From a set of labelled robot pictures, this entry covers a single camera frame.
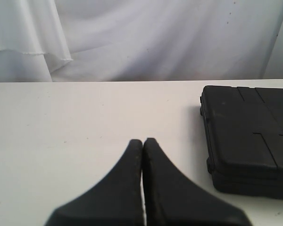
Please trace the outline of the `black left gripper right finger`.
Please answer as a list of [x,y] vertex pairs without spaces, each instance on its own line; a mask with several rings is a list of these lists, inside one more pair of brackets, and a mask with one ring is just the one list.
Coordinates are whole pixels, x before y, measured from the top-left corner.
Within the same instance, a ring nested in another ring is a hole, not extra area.
[[241,209],[189,180],[154,138],[143,145],[143,190],[149,226],[251,225]]

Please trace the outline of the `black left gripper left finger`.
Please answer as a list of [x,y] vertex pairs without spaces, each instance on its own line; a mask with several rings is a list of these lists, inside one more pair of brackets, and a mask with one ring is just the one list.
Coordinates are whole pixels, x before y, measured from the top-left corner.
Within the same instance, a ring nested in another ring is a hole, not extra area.
[[111,171],[93,188],[55,209],[49,226],[142,226],[142,141],[129,141]]

